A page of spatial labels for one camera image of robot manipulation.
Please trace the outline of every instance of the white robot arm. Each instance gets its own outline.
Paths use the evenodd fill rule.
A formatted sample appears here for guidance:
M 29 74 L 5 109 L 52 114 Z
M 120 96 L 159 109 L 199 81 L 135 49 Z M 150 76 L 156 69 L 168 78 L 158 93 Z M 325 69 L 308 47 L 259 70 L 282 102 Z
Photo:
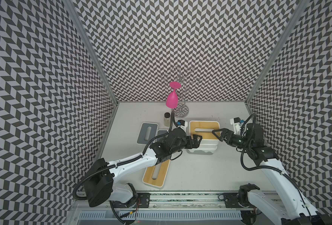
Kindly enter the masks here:
M 254 184 L 242 185 L 238 194 L 238 202 L 243 207 L 253 205 L 265 214 L 275 225 L 303 225 L 303 224 L 332 224 L 328 215 L 318 212 L 315 206 L 299 191 L 297 184 L 287 175 L 285 168 L 278 159 L 275 151 L 264 145 L 263 128 L 254 123 L 246 123 L 254 117 L 252 114 L 246 121 L 240 118 L 230 120 L 234 130 L 219 129 L 213 134 L 228 145 L 243 149 L 241 153 L 241 165 L 246 170 L 261 169 L 271 182 L 277 194 L 282 200 L 285 209 L 275 204 Z M 243 164 L 243 155 L 255 162 L 256 167 L 247 168 Z

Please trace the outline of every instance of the metal stand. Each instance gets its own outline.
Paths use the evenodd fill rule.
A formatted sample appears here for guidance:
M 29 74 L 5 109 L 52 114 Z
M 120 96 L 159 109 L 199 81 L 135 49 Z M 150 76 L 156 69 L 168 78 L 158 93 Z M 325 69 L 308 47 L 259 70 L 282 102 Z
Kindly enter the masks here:
M 187 75 L 191 75 L 194 71 L 194 68 L 189 67 L 187 68 Z M 176 108 L 173 109 L 173 112 L 175 112 L 175 117 L 177 118 L 184 118 L 188 115 L 189 113 L 189 108 L 186 105 L 186 96 L 185 94 L 188 94 L 189 92 L 189 88 L 188 88 L 188 83 L 198 83 L 200 81 L 199 78 L 195 78 L 190 80 L 188 83 L 186 81 L 186 78 L 184 76 L 184 74 L 181 73 L 181 69 L 177 66 L 172 68 L 172 72 L 174 72 L 177 76 L 174 78 L 176 82 L 182 84 L 181 89 L 179 90 L 179 93 L 177 93 L 177 95 L 179 97 L 182 97 L 184 102 L 183 103 L 179 103 L 177 105 Z M 170 76 L 170 74 L 164 74 L 163 75 L 164 80 L 167 82 L 166 87 L 168 90 L 171 90 L 171 87 L 168 85 L 169 82 L 168 80 L 170 79 L 172 81 L 172 77 Z

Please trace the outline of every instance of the black cable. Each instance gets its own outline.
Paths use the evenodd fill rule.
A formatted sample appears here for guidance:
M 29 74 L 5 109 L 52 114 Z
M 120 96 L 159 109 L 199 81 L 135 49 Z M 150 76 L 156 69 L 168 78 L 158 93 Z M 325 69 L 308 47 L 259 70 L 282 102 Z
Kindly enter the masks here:
M 176 158 L 173 158 L 173 159 L 170 159 L 170 160 L 175 160 L 175 159 L 177 159 L 178 157 L 180 157 L 182 155 L 182 150 L 181 150 L 181 153 L 178 155 L 178 156 L 176 156 Z
M 111 205 L 111 210 L 114 213 L 114 215 L 115 215 L 115 217 L 117 218 L 118 221 L 120 221 L 121 223 L 126 224 L 126 225 L 130 225 L 130 224 L 132 224 L 133 222 L 136 221 L 136 220 L 122 220 L 119 217 L 119 215 L 116 213 L 116 211 L 114 209 L 114 206 L 112 205 L 112 201 L 109 201 L 109 202 L 110 202 L 110 205 Z
M 242 126 L 241 126 L 241 130 L 240 130 L 240 136 L 243 136 L 243 131 L 245 130 L 245 125 L 247 124 L 247 122 L 248 122 L 252 117 L 254 117 L 253 121 L 256 122 L 256 114 L 253 113 L 253 114 L 251 114 L 251 115 L 250 115 L 250 116 L 249 116 L 249 117 L 243 122 L 243 124 L 242 124 Z
M 166 135 L 168 135 L 169 132 L 171 132 L 171 130 L 172 130 L 172 120 L 175 122 L 175 112 L 171 112 L 171 123 L 170 123 L 170 127 L 169 127 L 169 129 L 168 129 L 168 132 L 163 133 L 163 134 L 160 134 L 160 135 L 158 135 L 158 136 L 152 138 L 152 139 L 146 144 L 144 150 L 142 151 L 142 155 L 145 155 L 147 148 L 149 147 L 149 145 L 150 145 L 155 139 L 160 138 L 160 137 L 163 137 L 163 136 L 166 136 Z
M 176 128 L 178 128 L 179 126 L 177 125 L 177 123 L 175 122 L 175 112 L 171 112 L 171 124 L 172 122 L 175 124 Z

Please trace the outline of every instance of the mounting plate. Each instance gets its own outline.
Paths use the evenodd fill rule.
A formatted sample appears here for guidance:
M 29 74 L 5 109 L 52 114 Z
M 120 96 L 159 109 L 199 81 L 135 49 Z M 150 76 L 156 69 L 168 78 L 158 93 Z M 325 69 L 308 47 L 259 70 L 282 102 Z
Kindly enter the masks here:
M 237 193 L 223 193 L 224 202 L 226 208 L 241 208 L 242 206 L 238 203 Z
M 150 204 L 150 193 L 137 193 L 139 197 L 136 200 L 136 203 L 138 203 L 140 199 L 139 208 L 148 208 L 148 205 Z M 128 208 L 125 203 L 119 202 L 119 201 L 113 201 L 112 206 L 114 208 L 124 209 Z

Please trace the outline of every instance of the red wire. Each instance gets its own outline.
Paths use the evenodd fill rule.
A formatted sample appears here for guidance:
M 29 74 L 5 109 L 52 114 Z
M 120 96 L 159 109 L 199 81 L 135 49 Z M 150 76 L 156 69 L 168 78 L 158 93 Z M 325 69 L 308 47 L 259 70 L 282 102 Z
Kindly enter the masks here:
M 139 205 L 140 205 L 140 199 L 139 199 L 139 203 L 137 204 L 137 206 L 136 206 L 136 211 L 135 211 L 135 213 L 137 213 L 137 209 L 139 208 Z

